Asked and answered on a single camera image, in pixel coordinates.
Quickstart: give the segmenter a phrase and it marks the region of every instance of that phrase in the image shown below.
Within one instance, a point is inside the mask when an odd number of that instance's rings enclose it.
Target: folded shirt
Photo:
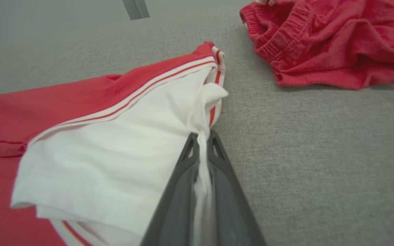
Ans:
[[[36,206],[67,245],[138,245],[189,133],[220,115],[224,72],[205,42],[124,75],[0,95],[0,158],[22,156],[11,207]]]
[[[394,0],[251,3],[240,17],[278,85],[394,83]]]

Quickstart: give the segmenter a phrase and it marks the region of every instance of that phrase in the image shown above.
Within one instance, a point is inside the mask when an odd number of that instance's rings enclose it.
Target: red fabric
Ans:
[[[189,55],[124,75],[0,95],[0,245],[64,245],[48,220],[36,218],[34,208],[9,208],[20,157],[33,137],[59,123],[109,108],[173,68],[214,56],[212,47],[205,42]]]
[[[278,85],[394,83],[394,0],[252,3],[240,16]]]

